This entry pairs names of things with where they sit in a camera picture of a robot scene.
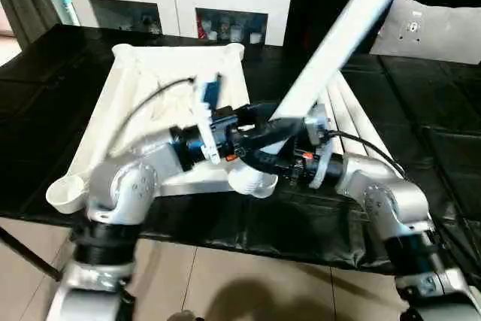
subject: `black table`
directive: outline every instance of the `black table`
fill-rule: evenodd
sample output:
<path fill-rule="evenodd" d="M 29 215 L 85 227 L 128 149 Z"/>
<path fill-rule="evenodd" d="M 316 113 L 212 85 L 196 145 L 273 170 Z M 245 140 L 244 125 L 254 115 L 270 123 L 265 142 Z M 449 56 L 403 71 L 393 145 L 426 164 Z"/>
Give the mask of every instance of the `black table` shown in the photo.
<path fill-rule="evenodd" d="M 56 26 L 0 68 L 0 216 L 74 226 L 45 201 L 67 170 L 113 62 L 113 45 L 209 45 L 191 38 Z M 251 101 L 280 100 L 306 62 L 302 52 L 248 47 Z M 348 83 L 393 156 L 425 191 L 431 212 L 471 282 L 481 264 L 481 68 L 354 55 Z M 143 237 L 389 273 L 362 209 L 329 189 L 280 183 L 268 199 L 233 192 L 156 199 Z M 461 250 L 466 249 L 468 257 Z"/>

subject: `curtain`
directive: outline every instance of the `curtain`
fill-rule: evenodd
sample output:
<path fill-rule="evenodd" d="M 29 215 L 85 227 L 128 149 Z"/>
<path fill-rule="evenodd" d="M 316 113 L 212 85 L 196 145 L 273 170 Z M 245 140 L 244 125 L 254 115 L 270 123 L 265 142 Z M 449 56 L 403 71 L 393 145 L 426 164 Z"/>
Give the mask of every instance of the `curtain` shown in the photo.
<path fill-rule="evenodd" d="M 0 0 L 22 49 L 60 23 L 50 0 Z"/>

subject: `white pipe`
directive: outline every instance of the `white pipe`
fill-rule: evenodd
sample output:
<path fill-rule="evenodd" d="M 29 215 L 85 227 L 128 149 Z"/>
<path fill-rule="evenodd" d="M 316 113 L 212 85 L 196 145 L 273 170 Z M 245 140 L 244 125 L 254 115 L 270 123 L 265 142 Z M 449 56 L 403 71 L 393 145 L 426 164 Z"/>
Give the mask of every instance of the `white pipe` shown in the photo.
<path fill-rule="evenodd" d="M 357 130 L 359 136 L 361 138 L 364 138 L 366 141 L 374 144 L 388 156 L 391 156 L 391 153 L 389 153 L 386 145 L 384 144 L 383 140 L 374 128 L 373 123 L 371 123 L 371 121 L 369 120 L 368 115 L 364 112 L 364 109 L 362 109 L 362 106 L 359 104 L 358 99 L 355 97 L 349 84 L 347 84 L 344 76 L 340 72 L 338 72 L 335 75 L 335 79 L 337 88 L 339 89 L 340 95 L 342 96 L 344 103 L 347 106 L 347 110 L 349 112 L 349 115 L 351 116 L 352 121 L 354 122 L 355 129 Z M 371 148 L 366 147 L 366 151 L 368 152 L 369 156 L 384 161 L 384 158 L 377 154 L 377 152 L 373 151 Z"/>
<path fill-rule="evenodd" d="M 329 80 L 342 68 L 390 1 L 349 0 L 271 119 L 305 117 Z M 263 150 L 277 154 L 283 144 L 284 142 L 272 144 Z M 250 176 L 245 173 L 248 171 L 252 172 Z M 238 162 L 235 172 L 229 174 L 229 183 L 236 191 L 245 194 L 248 189 L 252 189 L 253 185 L 242 184 L 243 178 L 249 180 L 246 183 L 252 183 L 258 179 L 258 183 L 261 184 L 265 183 L 262 180 L 263 177 L 261 172 Z"/>
<path fill-rule="evenodd" d="M 328 118 L 329 129 L 332 131 L 337 131 L 339 128 L 337 127 L 334 111 L 332 110 L 331 99 L 329 98 L 327 90 L 324 90 L 324 92 L 321 93 L 318 103 L 323 104 L 325 107 L 325 114 Z M 334 153 L 344 154 L 344 148 L 339 137 L 332 138 L 332 143 L 332 151 Z"/>
<path fill-rule="evenodd" d="M 331 99 L 332 110 L 334 111 L 334 117 L 336 118 L 337 127 L 340 131 L 349 133 L 350 135 L 359 136 L 355 129 L 354 122 L 349 115 L 347 106 L 344 103 L 343 97 L 340 94 L 339 87 L 337 86 L 337 80 L 333 80 L 328 84 L 329 99 Z M 359 142 L 353 141 L 348 138 L 341 138 L 344 150 L 349 153 L 361 154 L 367 156 L 366 149 Z"/>

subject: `white cabinet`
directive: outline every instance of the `white cabinet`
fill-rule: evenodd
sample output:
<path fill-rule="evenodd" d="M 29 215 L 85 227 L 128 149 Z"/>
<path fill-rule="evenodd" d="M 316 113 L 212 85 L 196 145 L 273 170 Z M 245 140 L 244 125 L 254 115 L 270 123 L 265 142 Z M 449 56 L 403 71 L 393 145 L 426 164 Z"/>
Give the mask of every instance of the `white cabinet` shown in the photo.
<path fill-rule="evenodd" d="M 82 26 L 283 45 L 291 0 L 72 0 Z"/>
<path fill-rule="evenodd" d="M 175 0 L 72 0 L 82 26 L 179 35 Z"/>
<path fill-rule="evenodd" d="M 200 29 L 221 41 L 250 42 L 252 38 L 253 42 L 283 45 L 290 1 L 176 0 L 180 35 L 197 38 Z"/>

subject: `table leg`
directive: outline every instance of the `table leg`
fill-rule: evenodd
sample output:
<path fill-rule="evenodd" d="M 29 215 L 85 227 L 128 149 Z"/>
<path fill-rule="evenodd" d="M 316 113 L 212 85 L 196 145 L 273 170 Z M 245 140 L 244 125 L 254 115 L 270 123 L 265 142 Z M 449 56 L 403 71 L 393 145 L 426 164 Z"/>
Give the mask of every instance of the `table leg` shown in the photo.
<path fill-rule="evenodd" d="M 25 244 L 18 241 L 14 236 L 0 227 L 0 241 L 9 246 L 15 253 L 30 262 L 47 276 L 52 277 L 55 281 L 62 279 L 62 272 L 49 265 L 39 255 L 30 250 Z"/>

